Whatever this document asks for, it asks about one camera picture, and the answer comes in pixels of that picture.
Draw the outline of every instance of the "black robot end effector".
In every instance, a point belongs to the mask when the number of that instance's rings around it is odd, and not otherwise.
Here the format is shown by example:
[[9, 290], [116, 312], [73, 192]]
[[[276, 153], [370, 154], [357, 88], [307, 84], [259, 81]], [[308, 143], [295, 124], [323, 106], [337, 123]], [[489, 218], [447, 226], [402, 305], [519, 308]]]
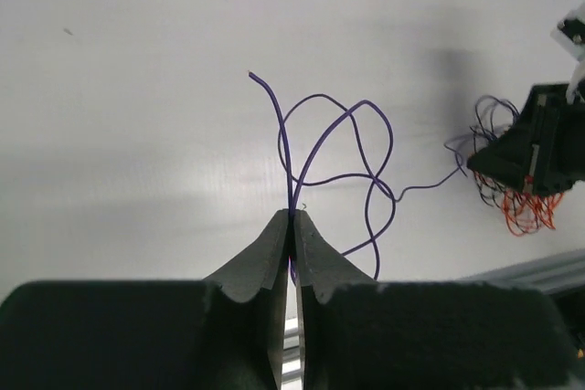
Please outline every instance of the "black robot end effector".
[[514, 124], [472, 155], [467, 167], [510, 189], [550, 196], [585, 180], [585, 104], [568, 83], [537, 84]]

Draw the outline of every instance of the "orange wire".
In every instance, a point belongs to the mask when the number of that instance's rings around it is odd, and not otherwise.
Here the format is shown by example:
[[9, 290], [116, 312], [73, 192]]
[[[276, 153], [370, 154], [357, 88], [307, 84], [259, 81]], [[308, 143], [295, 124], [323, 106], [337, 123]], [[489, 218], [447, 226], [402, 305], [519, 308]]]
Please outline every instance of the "orange wire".
[[502, 212], [510, 232], [522, 237], [542, 227], [555, 229], [554, 213], [564, 194], [538, 196], [520, 194], [507, 189], [502, 202]]

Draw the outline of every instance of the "white wall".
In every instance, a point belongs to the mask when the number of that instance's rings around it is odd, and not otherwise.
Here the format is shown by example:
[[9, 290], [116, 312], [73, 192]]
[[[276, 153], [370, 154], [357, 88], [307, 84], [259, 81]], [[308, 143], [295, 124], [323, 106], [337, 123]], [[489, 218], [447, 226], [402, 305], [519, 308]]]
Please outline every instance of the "white wall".
[[[199, 278], [250, 243], [285, 185], [248, 69], [285, 109], [317, 91], [379, 103], [397, 143], [387, 180], [438, 180], [452, 169], [441, 143], [479, 94], [521, 105], [531, 84], [569, 78], [548, 34], [581, 1], [0, 0], [0, 297], [38, 278]], [[447, 57], [464, 68], [449, 72]], [[321, 103], [291, 121], [297, 170], [337, 114]], [[381, 125], [364, 137], [379, 161]], [[357, 159], [345, 127], [310, 176]], [[303, 194], [339, 249], [366, 236], [365, 186]], [[458, 278], [584, 247], [582, 193], [558, 232], [525, 239], [460, 176], [410, 194], [380, 242], [382, 278]], [[381, 197], [375, 209], [379, 224]], [[373, 269], [370, 250], [352, 260]]]

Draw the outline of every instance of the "tangled wire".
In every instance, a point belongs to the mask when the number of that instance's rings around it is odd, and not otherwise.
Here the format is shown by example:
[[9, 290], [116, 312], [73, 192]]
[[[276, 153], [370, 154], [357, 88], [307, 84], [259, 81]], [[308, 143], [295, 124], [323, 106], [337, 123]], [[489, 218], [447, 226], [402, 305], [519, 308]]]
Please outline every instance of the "tangled wire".
[[[511, 118], [508, 123], [495, 123], [495, 113], [498, 109], [505, 110]], [[477, 153], [504, 134], [518, 117], [518, 109], [509, 100], [483, 96], [475, 103], [476, 124], [470, 127], [471, 133], [449, 141], [445, 147], [455, 153], [457, 165], [465, 174], [463, 150], [466, 145], [469, 143], [472, 145], [471, 154]], [[450, 143], [457, 141], [459, 142], [457, 147], [450, 146]], [[479, 173], [473, 173], [473, 178], [482, 201], [502, 211], [506, 225], [514, 236], [534, 234], [543, 227], [555, 229], [554, 211], [563, 194], [546, 197], [522, 194]]]
[[[280, 106], [278, 100], [276, 99], [276, 96], [275, 96], [274, 92], [272, 91], [271, 87], [263, 79], [261, 79], [260, 77], [258, 77], [254, 73], [249, 72], [249, 76], [253, 81], [255, 81], [257, 84], [262, 86], [262, 88], [268, 93], [269, 97], [271, 98], [272, 105], [273, 105], [275, 112], [276, 112], [276, 116], [277, 116], [277, 119], [279, 122], [278, 143], [277, 143], [278, 153], [279, 153], [279, 157], [281, 159], [282, 167], [283, 167], [284, 171], [286, 172], [289, 212], [290, 212], [291, 216], [294, 215], [296, 207], [298, 206], [299, 196], [300, 196], [300, 193], [301, 193], [301, 190], [303, 189], [303, 187], [316, 187], [316, 186], [321, 186], [324, 184], [331, 184], [332, 182], [345, 180], [348, 178], [360, 178], [360, 179], [366, 179], [369, 181], [369, 188], [367, 190], [366, 201], [364, 203], [364, 220], [365, 220], [367, 234], [369, 236], [369, 239], [362, 242], [361, 244], [353, 246], [349, 250], [344, 251], [342, 253], [342, 255], [349, 256], [350, 254], [355, 253], [356, 251], [358, 251], [362, 248], [371, 246], [372, 249], [374, 250], [374, 257], [375, 257], [375, 262], [376, 262], [376, 267], [375, 267], [373, 278], [377, 279], [379, 272], [380, 272], [380, 254], [379, 254], [379, 248], [378, 248], [378, 239], [389, 229], [389, 227], [393, 223], [394, 218], [396, 216], [397, 204], [404, 198], [404, 195], [406, 193], [408, 193], [412, 190], [433, 189], [433, 188], [436, 188], [436, 187], [443, 185], [445, 182], [447, 182], [450, 178], [452, 178], [455, 174], [457, 174], [459, 172], [459, 168], [455, 168], [453, 171], [451, 171], [450, 173], [445, 175], [437, 183], [411, 185], [411, 186], [408, 186], [408, 187], [405, 187], [404, 189], [402, 189], [402, 191], [399, 193], [399, 195], [396, 196], [394, 194], [394, 191], [390, 188], [390, 186], [381, 178], [382, 173], [384, 172], [384, 170], [386, 169], [386, 167], [388, 165], [388, 161], [390, 159], [390, 156], [391, 156], [393, 148], [394, 148], [394, 132], [392, 131], [392, 126], [390, 124], [390, 121], [388, 120], [388, 117], [384, 114], [384, 112], [374, 102], [372, 102], [370, 100], [361, 100], [357, 104], [347, 108], [346, 106], [341, 104], [339, 101], [335, 100], [334, 98], [332, 98], [328, 95], [325, 95], [323, 93], [316, 93], [316, 94], [313, 94], [311, 96], [307, 96], [306, 98], [303, 98], [302, 100], [297, 102], [286, 114], [283, 114], [282, 110], [281, 110], [281, 106]], [[343, 113], [339, 117], [337, 117], [325, 129], [325, 131], [319, 137], [319, 139], [315, 143], [313, 149], [311, 150], [311, 152], [307, 156], [307, 158], [304, 162], [304, 165], [303, 165], [303, 169], [301, 170], [301, 172], [299, 173], [298, 176], [294, 176], [293, 170], [291, 167], [292, 160], [291, 160], [290, 144], [289, 144], [288, 136], [286, 133], [286, 122], [289, 120], [291, 115], [297, 109], [299, 109], [301, 106], [303, 106], [306, 102], [309, 102], [311, 100], [317, 100], [317, 99], [329, 101], [330, 103], [334, 104], [339, 110], [341, 110]], [[386, 131], [388, 133], [388, 148], [386, 150], [386, 154], [384, 155], [384, 159], [382, 161], [382, 164], [379, 166], [379, 168], [376, 171], [374, 169], [372, 169], [372, 167], [370, 166], [370, 164], [366, 158], [366, 153], [364, 151], [364, 146], [362, 144], [361, 136], [359, 133], [359, 128], [357, 126], [356, 118], [354, 117], [354, 113], [362, 107], [368, 107], [372, 111], [374, 111], [380, 117], [382, 122], [384, 123], [384, 125], [386, 127]], [[317, 155], [317, 153], [319, 152], [320, 148], [323, 146], [324, 142], [327, 140], [329, 135], [345, 120], [349, 120], [352, 123], [353, 129], [354, 129], [354, 135], [356, 136], [357, 150], [359, 152], [362, 164], [364, 165], [365, 172], [361, 172], [361, 173], [353, 172], [353, 173], [335, 175], [335, 176], [329, 177], [327, 179], [316, 181], [316, 182], [307, 181], [306, 175], [309, 171], [309, 168], [311, 166], [311, 163], [312, 163], [314, 157]], [[378, 231], [374, 230], [374, 228], [371, 225], [371, 221], [370, 221], [370, 204], [371, 204], [371, 198], [372, 198], [372, 195], [373, 195], [375, 189], [379, 190], [380, 193], [388, 199], [389, 204], [390, 204], [390, 213], [388, 215], [388, 219], [387, 219], [386, 223], [384, 224], [384, 226], [382, 226]], [[291, 261], [291, 277], [292, 277], [292, 281], [294, 282], [295, 268], [294, 268], [293, 261]]]

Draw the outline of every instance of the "purple wire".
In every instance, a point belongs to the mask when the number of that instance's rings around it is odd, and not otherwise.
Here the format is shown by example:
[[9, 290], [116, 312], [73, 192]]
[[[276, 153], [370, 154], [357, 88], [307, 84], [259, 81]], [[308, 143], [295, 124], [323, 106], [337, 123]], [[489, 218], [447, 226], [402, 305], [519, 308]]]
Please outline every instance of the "purple wire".
[[[382, 120], [386, 124], [386, 127], [388, 129], [388, 136], [389, 136], [389, 145], [388, 145], [388, 153], [387, 153], [387, 157], [389, 159], [390, 154], [392, 152], [392, 147], [394, 145], [394, 134], [392, 132], [392, 126], [390, 125], [390, 121], [388, 120], [388, 118], [386, 117], [384, 112], [376, 104], [374, 104], [373, 102], [371, 102], [369, 100], [361, 100], [356, 105], [351, 107], [349, 110], [345, 111], [331, 125], [329, 125], [329, 127], [327, 127], [327, 129], [324, 131], [324, 133], [321, 135], [321, 137], [319, 138], [319, 140], [317, 141], [317, 143], [315, 144], [315, 146], [313, 147], [313, 149], [309, 153], [307, 160], [304, 163], [303, 169], [301, 170], [301, 173], [299, 174], [297, 185], [294, 188], [294, 196], [292, 198], [292, 206], [293, 207], [296, 207], [296, 205], [298, 203], [299, 196], [301, 194], [301, 189], [303, 188], [303, 181], [304, 181], [307, 173], [309, 172], [309, 167], [311, 166], [311, 163], [312, 163], [314, 157], [319, 152], [319, 149], [321, 148], [321, 146], [323, 146], [327, 137], [329, 137], [329, 135], [334, 131], [334, 129], [337, 128], [345, 119], [352, 116], [353, 113], [357, 109], [359, 109], [360, 107], [363, 107], [364, 105], [367, 105], [372, 110], [374, 110], [380, 116], [380, 118], [382, 118]], [[361, 141], [358, 141], [358, 145], [359, 145], [360, 155], [363, 158], [364, 166], [367, 169], [368, 176], [372, 180], [372, 184], [370, 185], [370, 189], [368, 191], [368, 197], [366, 199], [365, 217], [366, 217], [367, 232], [370, 236], [369, 240], [372, 244], [372, 247], [374, 249], [374, 254], [376, 256], [376, 270], [374, 272], [374, 279], [377, 279], [379, 276], [379, 272], [380, 272], [380, 255], [379, 255], [378, 243], [376, 242], [376, 239], [374, 238], [374, 231], [372, 230], [372, 227], [371, 227], [370, 222], [369, 222], [369, 201], [371, 198], [371, 192], [373, 190], [374, 185], [378, 186], [381, 191], [384, 191], [384, 189], [386, 189], [386, 188], [389, 191], [388, 185], [383, 184], [383, 182], [378, 178], [379, 175], [384, 171], [384, 168], [386, 167], [386, 165], [388, 163], [388, 159], [384, 160], [382, 165], [380, 165], [378, 171], [374, 174], [369, 166], [369, 163], [367, 162], [366, 154], [361, 146]], [[392, 195], [392, 192], [389, 191], [389, 193], [390, 193], [391, 200], [392, 200], [391, 219], [393, 220], [394, 215], [396, 214], [396, 200], [394, 200], [394, 196]]]
[[[404, 188], [402, 190], [402, 192], [400, 193], [400, 196], [398, 198], [396, 198], [394, 196], [392, 190], [388, 186], [388, 184], [386, 184], [383, 180], [381, 180], [379, 178], [379, 176], [382, 174], [382, 172], [386, 169], [386, 166], [388, 165], [388, 160], [390, 158], [390, 155], [392, 154], [392, 149], [394, 146], [394, 134], [392, 131], [392, 126], [391, 126], [388, 118], [386, 117], [384, 112], [376, 104], [374, 104], [373, 102], [371, 102], [369, 100], [361, 100], [359, 103], [357, 103], [356, 105], [354, 105], [353, 107], [348, 109], [347, 107], [345, 107], [344, 105], [339, 103], [337, 100], [331, 98], [330, 96], [319, 93], [319, 94], [314, 94], [314, 95], [308, 96], [308, 97], [304, 98], [303, 100], [297, 102], [288, 111], [286, 116], [282, 117], [280, 105], [278, 104], [276, 96], [274, 95], [274, 92], [271, 90], [270, 86], [265, 81], [260, 79], [258, 76], [253, 74], [252, 72], [250, 72], [249, 75], [250, 75], [251, 79], [256, 81], [258, 84], [260, 84], [266, 90], [266, 92], [269, 94], [269, 96], [271, 98], [274, 109], [276, 110], [276, 115], [277, 115], [278, 122], [279, 122], [278, 152], [279, 152], [279, 158], [281, 160], [281, 164], [284, 167], [284, 170], [286, 171], [286, 174], [287, 174], [287, 188], [288, 188], [288, 195], [289, 195], [289, 212], [291, 213], [292, 216], [294, 215], [294, 211], [297, 207], [300, 193], [301, 193], [301, 189], [303, 188], [303, 186], [318, 186], [318, 185], [322, 185], [322, 184], [332, 183], [334, 181], [342, 180], [345, 178], [356, 178], [356, 177], [357, 178], [366, 178], [366, 179], [370, 180], [371, 183], [370, 183], [369, 188], [367, 190], [366, 202], [364, 205], [364, 218], [365, 218], [365, 222], [366, 222], [366, 228], [367, 228], [367, 233], [369, 235], [369, 239], [367, 241], [343, 252], [342, 255], [348, 256], [348, 255], [358, 251], [359, 249], [364, 248], [364, 247], [371, 244], [372, 248], [374, 249], [374, 254], [375, 254], [375, 258], [376, 258], [376, 269], [375, 269], [375, 273], [374, 273], [374, 279], [377, 279], [379, 276], [379, 272], [380, 272], [380, 254], [379, 254], [377, 239], [388, 230], [388, 228], [390, 227], [390, 225], [394, 221], [394, 218], [396, 216], [396, 204], [399, 201], [401, 201], [402, 198], [404, 197], [404, 195], [410, 190], [413, 190], [413, 189], [432, 189], [435, 187], [439, 187], [442, 184], [444, 184], [447, 180], [449, 180], [451, 177], [453, 177], [457, 172], [461, 171], [461, 172], [463, 172], [463, 174], [465, 174], [465, 172], [463, 170], [463, 159], [462, 160], [457, 159], [458, 167], [455, 170], [453, 170], [452, 172], [450, 172], [446, 177], [442, 178], [439, 183], [430, 184], [430, 185], [408, 186], [408, 187]], [[319, 138], [319, 140], [315, 144], [314, 148], [309, 153], [307, 160], [304, 163], [303, 169], [302, 169], [301, 173], [299, 174], [299, 177], [295, 178], [293, 176], [290, 145], [289, 145], [288, 136], [287, 136], [286, 130], [285, 130], [285, 123], [287, 122], [287, 120], [289, 119], [291, 114], [294, 111], [296, 111], [301, 105], [305, 104], [308, 100], [312, 100], [315, 98], [324, 98], [324, 99], [329, 100], [330, 102], [334, 103], [334, 105], [336, 105], [338, 108], [343, 110], [344, 113], [341, 116], [339, 116], [331, 125], [329, 125], [329, 127], [321, 135], [321, 137]], [[369, 162], [367, 161], [364, 147], [363, 147], [363, 144], [361, 141], [361, 136], [359, 134], [359, 129], [357, 128], [356, 119], [353, 116], [353, 113], [357, 109], [359, 109], [360, 107], [362, 107], [364, 105], [367, 105], [372, 110], [374, 110], [380, 116], [380, 118], [382, 118], [383, 122], [385, 123], [385, 125], [388, 129], [389, 143], [388, 143], [387, 153], [384, 157], [382, 164], [380, 165], [380, 167], [378, 168], [378, 170], [375, 173], [372, 171], [372, 169], [369, 165]], [[327, 179], [324, 179], [324, 180], [321, 180], [318, 182], [305, 182], [304, 180], [305, 180], [306, 175], [309, 171], [309, 167], [311, 166], [311, 163], [313, 162], [314, 157], [319, 152], [319, 149], [321, 148], [321, 146], [323, 146], [325, 140], [335, 130], [335, 128], [337, 128], [347, 118], [349, 118], [352, 122], [352, 125], [354, 128], [354, 133], [356, 136], [357, 149], [358, 149], [360, 157], [362, 159], [362, 163], [363, 163], [364, 167], [366, 168], [367, 174], [363, 174], [363, 173], [340, 174], [340, 175], [336, 175], [334, 177], [330, 177], [330, 178], [327, 178]], [[456, 154], [456, 157], [458, 157], [457, 154], [459, 154], [459, 153], [457, 150], [454, 150], [451, 147], [449, 147], [447, 145], [447, 143], [445, 143], [444, 146], [445, 146], [445, 148], [454, 152]], [[390, 200], [391, 206], [392, 206], [392, 210], [391, 210], [390, 216], [389, 216], [386, 224], [384, 224], [384, 226], [376, 233], [374, 233], [373, 227], [371, 226], [370, 219], [369, 219], [370, 202], [371, 202], [371, 197], [373, 194], [374, 187], [377, 187], [380, 190], [380, 192]], [[291, 262], [292, 282], [294, 284], [296, 284], [294, 262], [292, 260], [290, 262]]]
[[[485, 107], [485, 109], [483, 111], [480, 112], [480, 106], [481, 106], [482, 102], [484, 102], [486, 100], [490, 100], [491, 102], [489, 104], [487, 104], [487, 106]], [[475, 127], [477, 129], [481, 130], [481, 132], [482, 132], [481, 137], [485, 138], [488, 142], [499, 137], [499, 134], [501, 134], [509, 126], [509, 124], [494, 126], [494, 114], [495, 114], [495, 110], [497, 110], [498, 106], [504, 107], [506, 110], [508, 110], [512, 114], [513, 123], [520, 117], [520, 112], [518, 111], [518, 108], [516, 107], [516, 105], [514, 105], [514, 103], [512, 101], [506, 100], [506, 99], [501, 100], [501, 99], [496, 98], [495, 96], [492, 96], [492, 95], [483, 95], [482, 97], [480, 97], [474, 105], [475, 117], [477, 120], [477, 124]], [[490, 114], [491, 129], [487, 130], [484, 127], [483, 120], [487, 117], [489, 112], [491, 112], [491, 114]], [[464, 159], [463, 159], [462, 149], [463, 149], [465, 144], [471, 142], [473, 140], [473, 138], [475, 137], [474, 127], [471, 127], [471, 128], [472, 128], [472, 132], [468, 132], [466, 134], [462, 134], [460, 136], [454, 137], [443, 144], [443, 146], [447, 150], [451, 151], [454, 154], [455, 163], [457, 164], [457, 170], [461, 171], [461, 173], [465, 177], [467, 177], [467, 173], [463, 169]], [[459, 142], [459, 143], [456, 147], [451, 147], [451, 144], [454, 142]]]
[[293, 165], [291, 160], [291, 148], [289, 144], [289, 138], [286, 135], [286, 127], [284, 126], [284, 118], [282, 117], [281, 106], [279, 105], [278, 100], [276, 99], [276, 95], [274, 95], [274, 92], [271, 89], [271, 86], [269, 86], [263, 79], [252, 72], [248, 72], [248, 76], [260, 84], [264, 90], [266, 90], [268, 96], [271, 98], [274, 110], [276, 111], [276, 118], [278, 119], [279, 125], [278, 133], [282, 133], [282, 143], [284, 144], [284, 170], [286, 172], [286, 190], [288, 195], [289, 216], [294, 216], [296, 203], [293, 203]]

